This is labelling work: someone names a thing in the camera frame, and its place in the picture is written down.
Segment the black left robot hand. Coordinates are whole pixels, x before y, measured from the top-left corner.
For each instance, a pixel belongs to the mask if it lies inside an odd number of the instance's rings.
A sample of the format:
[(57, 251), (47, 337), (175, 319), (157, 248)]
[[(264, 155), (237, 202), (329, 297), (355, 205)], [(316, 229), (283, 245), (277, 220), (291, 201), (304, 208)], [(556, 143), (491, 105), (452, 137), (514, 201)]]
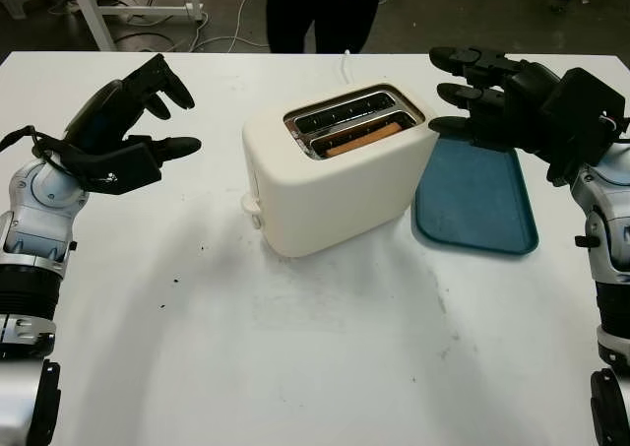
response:
[(161, 168), (166, 161), (200, 151), (202, 143), (193, 137), (155, 141), (130, 134), (146, 112), (162, 121), (171, 117), (165, 97), (182, 109), (195, 107), (187, 88), (157, 54), (127, 77), (99, 89), (67, 126), (64, 142), (89, 158), (116, 159), (133, 169)]

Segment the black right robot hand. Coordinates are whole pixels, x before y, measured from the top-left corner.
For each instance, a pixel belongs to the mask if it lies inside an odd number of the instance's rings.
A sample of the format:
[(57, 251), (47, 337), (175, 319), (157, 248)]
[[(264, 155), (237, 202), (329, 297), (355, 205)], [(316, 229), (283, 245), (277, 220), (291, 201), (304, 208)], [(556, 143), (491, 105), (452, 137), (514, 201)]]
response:
[(431, 130), (445, 139), (500, 152), (520, 149), (551, 162), (551, 139), (540, 109), (559, 84), (557, 75), (535, 62), (512, 60), (501, 51), (477, 46), (433, 47), (429, 60), (466, 80), (463, 85), (441, 83), (437, 93), (469, 113), (434, 118)]

